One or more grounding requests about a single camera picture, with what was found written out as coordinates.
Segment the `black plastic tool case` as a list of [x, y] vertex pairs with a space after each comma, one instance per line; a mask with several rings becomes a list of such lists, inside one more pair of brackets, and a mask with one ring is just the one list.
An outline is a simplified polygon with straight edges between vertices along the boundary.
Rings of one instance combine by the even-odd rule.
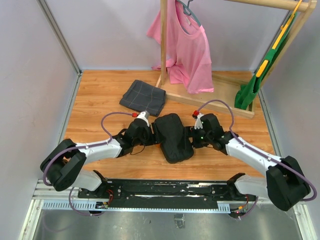
[[176, 164], [194, 155], [185, 127], [176, 113], [158, 117], [153, 126], [161, 151], [168, 163]]

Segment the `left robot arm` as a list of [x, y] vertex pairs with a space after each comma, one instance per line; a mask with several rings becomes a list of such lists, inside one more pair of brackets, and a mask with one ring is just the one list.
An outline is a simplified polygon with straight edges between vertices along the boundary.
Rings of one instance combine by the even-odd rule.
[[85, 173], [83, 166], [103, 159], [115, 159], [129, 155], [134, 147], [154, 145], [151, 125], [145, 117], [137, 117], [128, 128], [121, 130], [117, 135], [107, 140], [75, 143], [71, 139], [63, 140], [40, 164], [43, 172], [43, 182], [52, 186], [57, 192], [75, 186], [81, 177], [90, 186], [82, 185], [96, 198], [107, 193], [107, 185], [102, 182], [102, 176], [97, 172]]

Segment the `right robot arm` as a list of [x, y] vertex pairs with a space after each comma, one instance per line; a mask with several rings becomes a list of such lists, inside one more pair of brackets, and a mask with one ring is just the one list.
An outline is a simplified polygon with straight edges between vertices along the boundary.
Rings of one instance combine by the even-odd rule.
[[241, 160], [263, 175], [252, 177], [245, 173], [236, 174], [226, 188], [230, 199], [238, 200], [243, 195], [253, 195], [269, 199], [278, 209], [288, 211], [311, 193], [311, 184], [307, 182], [295, 158], [267, 153], [231, 130], [224, 131], [212, 113], [202, 114], [196, 110], [192, 116], [195, 124], [190, 127], [190, 133], [195, 148], [212, 146], [216, 151]]

